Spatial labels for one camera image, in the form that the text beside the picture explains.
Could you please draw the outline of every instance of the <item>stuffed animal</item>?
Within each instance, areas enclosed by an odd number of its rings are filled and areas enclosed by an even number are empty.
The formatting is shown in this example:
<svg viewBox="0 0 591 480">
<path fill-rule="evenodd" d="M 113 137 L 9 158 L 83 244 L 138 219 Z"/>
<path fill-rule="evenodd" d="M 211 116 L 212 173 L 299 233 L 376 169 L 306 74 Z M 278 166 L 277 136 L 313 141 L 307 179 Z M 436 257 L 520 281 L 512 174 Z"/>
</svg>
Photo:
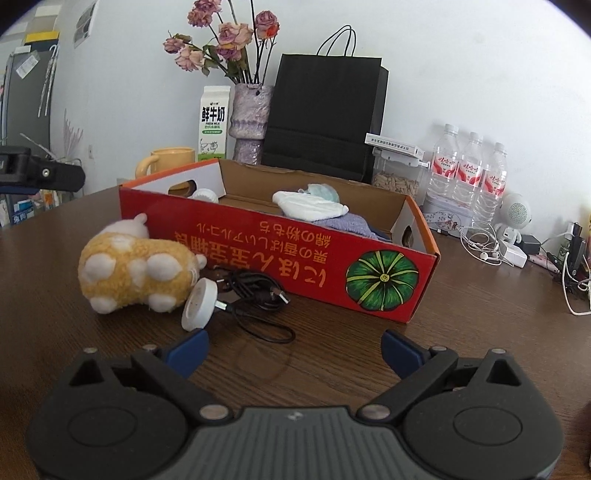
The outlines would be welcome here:
<svg viewBox="0 0 591 480">
<path fill-rule="evenodd" d="M 82 294 L 98 313 L 144 303 L 156 312 L 182 305 L 207 259 L 170 240 L 150 239 L 147 215 L 109 225 L 84 247 L 78 265 Z"/>
</svg>

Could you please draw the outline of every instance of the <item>purple vase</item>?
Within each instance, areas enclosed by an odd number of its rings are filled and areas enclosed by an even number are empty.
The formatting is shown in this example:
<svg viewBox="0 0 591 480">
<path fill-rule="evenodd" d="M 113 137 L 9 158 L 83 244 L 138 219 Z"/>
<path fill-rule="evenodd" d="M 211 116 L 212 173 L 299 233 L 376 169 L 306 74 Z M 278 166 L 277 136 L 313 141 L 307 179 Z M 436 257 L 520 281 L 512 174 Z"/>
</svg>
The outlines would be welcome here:
<svg viewBox="0 0 591 480">
<path fill-rule="evenodd" d="M 236 139 L 233 160 L 249 165 L 261 162 L 272 96 L 272 86 L 236 85 L 229 130 Z"/>
</svg>

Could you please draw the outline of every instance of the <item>water bottle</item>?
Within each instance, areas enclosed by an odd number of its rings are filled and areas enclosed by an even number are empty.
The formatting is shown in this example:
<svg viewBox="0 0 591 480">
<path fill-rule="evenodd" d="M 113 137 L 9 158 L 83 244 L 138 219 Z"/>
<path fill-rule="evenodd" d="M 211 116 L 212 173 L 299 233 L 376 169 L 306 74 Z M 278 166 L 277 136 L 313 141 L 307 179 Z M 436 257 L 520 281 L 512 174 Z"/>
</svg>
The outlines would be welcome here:
<svg viewBox="0 0 591 480">
<path fill-rule="evenodd" d="M 459 148 L 457 127 L 446 124 L 443 136 L 435 145 L 427 193 L 451 197 L 456 175 Z"/>
<path fill-rule="evenodd" d="M 457 165 L 456 184 L 452 198 L 472 208 L 482 177 L 482 136 L 470 133 L 470 143 L 463 150 Z"/>
<path fill-rule="evenodd" d="M 501 143 L 495 144 L 495 151 L 483 175 L 482 187 L 474 202 L 474 220 L 492 223 L 497 205 L 505 192 L 507 180 L 507 152 Z"/>
</svg>

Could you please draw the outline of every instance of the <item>red cardboard box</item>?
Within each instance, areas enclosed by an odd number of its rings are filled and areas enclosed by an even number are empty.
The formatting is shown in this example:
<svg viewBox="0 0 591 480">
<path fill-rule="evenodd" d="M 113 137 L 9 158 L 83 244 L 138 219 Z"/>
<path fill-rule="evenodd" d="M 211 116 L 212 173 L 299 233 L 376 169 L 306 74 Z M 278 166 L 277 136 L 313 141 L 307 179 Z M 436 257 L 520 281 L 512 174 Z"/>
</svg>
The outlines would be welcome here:
<svg viewBox="0 0 591 480">
<path fill-rule="evenodd" d="M 167 194 L 184 181 L 213 190 L 220 204 Z M 309 183 L 333 186 L 392 242 L 282 216 L 272 195 Z M 151 237 L 182 242 L 209 266 L 261 270 L 290 293 L 398 322 L 410 321 L 440 258 L 412 198 L 318 174 L 214 159 L 123 184 L 119 197 L 122 218 L 145 212 Z"/>
</svg>

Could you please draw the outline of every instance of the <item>yellow mug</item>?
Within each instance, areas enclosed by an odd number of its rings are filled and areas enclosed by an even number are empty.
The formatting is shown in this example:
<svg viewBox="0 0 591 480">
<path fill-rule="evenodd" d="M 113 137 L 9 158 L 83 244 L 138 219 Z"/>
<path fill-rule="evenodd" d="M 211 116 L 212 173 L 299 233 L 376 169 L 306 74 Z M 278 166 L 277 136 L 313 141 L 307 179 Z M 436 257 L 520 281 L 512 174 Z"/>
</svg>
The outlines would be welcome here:
<svg viewBox="0 0 591 480">
<path fill-rule="evenodd" d="M 135 168 L 135 178 L 145 177 L 150 173 L 182 167 L 195 162 L 195 150 L 189 147 L 159 148 L 138 163 Z M 189 187 L 187 182 L 171 187 L 171 190 L 181 190 Z"/>
</svg>

